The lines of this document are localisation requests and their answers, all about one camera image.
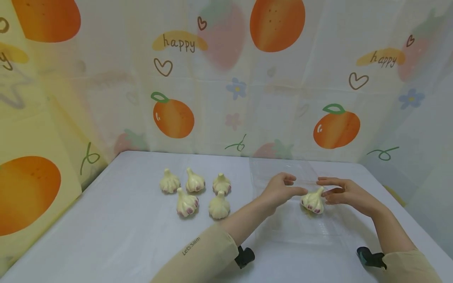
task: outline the white table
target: white table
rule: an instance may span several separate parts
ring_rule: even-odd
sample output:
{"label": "white table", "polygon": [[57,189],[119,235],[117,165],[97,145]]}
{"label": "white table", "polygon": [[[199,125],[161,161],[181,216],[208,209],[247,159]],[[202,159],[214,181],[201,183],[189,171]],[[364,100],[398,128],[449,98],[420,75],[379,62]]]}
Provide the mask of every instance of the white table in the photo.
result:
{"label": "white table", "polygon": [[[363,166],[309,164],[319,176],[352,179],[367,189],[393,211],[440,277],[445,282],[453,278],[453,261]],[[177,196],[162,194],[158,183],[163,169],[170,168],[184,186],[188,166],[205,177],[207,189],[199,195],[199,212],[181,220],[175,211]],[[220,172],[232,180],[232,193],[227,199],[234,212],[253,198],[248,158],[120,154],[0,283],[149,282],[173,254],[213,223],[207,205],[214,196],[210,189],[212,181]],[[300,210],[295,213],[296,203],[285,204],[279,216],[287,216],[284,221],[311,221]],[[338,241],[337,245],[326,248],[278,243],[259,236],[269,233],[258,232],[243,244],[253,249],[256,260],[241,272],[219,275],[212,282],[324,282],[327,278],[335,278],[334,282],[378,282],[381,270],[365,269],[355,256],[360,246],[380,252],[371,220],[348,206],[329,209],[334,210],[327,211],[321,220],[335,222],[338,233],[330,235],[328,241]],[[278,219],[269,221],[273,221],[273,227],[285,225]],[[323,270],[320,277],[316,277],[316,270]]]}

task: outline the fabric backdrop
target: fabric backdrop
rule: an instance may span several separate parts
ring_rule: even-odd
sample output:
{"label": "fabric backdrop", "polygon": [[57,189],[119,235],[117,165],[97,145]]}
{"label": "fabric backdrop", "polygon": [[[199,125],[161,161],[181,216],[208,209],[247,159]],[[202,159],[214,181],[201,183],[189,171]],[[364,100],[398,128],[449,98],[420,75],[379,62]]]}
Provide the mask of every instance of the fabric backdrop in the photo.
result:
{"label": "fabric backdrop", "polygon": [[2,1],[0,274],[125,150],[361,162],[452,256],[452,7]]}

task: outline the right hand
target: right hand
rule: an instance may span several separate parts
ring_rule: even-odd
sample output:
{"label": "right hand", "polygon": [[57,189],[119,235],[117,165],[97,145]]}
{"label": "right hand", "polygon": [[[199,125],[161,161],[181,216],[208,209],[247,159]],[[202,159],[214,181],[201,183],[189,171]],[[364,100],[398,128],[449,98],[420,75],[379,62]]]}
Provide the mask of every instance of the right hand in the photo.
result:
{"label": "right hand", "polygon": [[328,205],[348,204],[371,218],[386,209],[379,200],[351,180],[319,177],[316,183],[320,186],[339,186],[321,195]]}

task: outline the transparent plastic box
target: transparent plastic box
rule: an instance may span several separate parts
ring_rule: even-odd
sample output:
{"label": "transparent plastic box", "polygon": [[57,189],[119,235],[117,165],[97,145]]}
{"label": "transparent plastic box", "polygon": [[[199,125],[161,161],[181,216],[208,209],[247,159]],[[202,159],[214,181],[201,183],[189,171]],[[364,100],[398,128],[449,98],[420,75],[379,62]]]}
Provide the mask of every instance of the transparent plastic box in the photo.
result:
{"label": "transparent plastic box", "polygon": [[[250,169],[255,197],[280,172],[295,175],[295,186],[310,192],[319,188],[318,176],[305,160],[250,158]],[[351,237],[341,211],[337,206],[325,206],[324,213],[316,215],[300,205],[300,197],[293,197],[255,231],[256,256],[266,258],[256,264],[260,268],[268,265],[271,270],[279,261],[278,266],[287,270],[286,282],[300,282],[307,272],[317,274],[317,282],[364,282],[357,247],[348,247],[346,241]],[[272,271],[265,273],[263,278],[271,279]]]}

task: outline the black wrist strap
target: black wrist strap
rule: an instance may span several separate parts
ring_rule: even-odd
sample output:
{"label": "black wrist strap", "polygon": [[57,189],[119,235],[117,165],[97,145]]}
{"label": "black wrist strap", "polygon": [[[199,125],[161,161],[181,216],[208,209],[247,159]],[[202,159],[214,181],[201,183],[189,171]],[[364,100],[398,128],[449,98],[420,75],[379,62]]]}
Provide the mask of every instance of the black wrist strap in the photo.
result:
{"label": "black wrist strap", "polygon": [[379,267],[387,269],[387,265],[382,261],[383,253],[372,254],[367,247],[360,247],[357,249],[357,256],[365,266]]}
{"label": "black wrist strap", "polygon": [[236,261],[236,264],[240,269],[243,269],[247,266],[247,264],[255,260],[255,254],[250,248],[243,250],[242,247],[239,246],[237,247],[237,250],[239,251],[239,255],[234,259],[234,261]]}

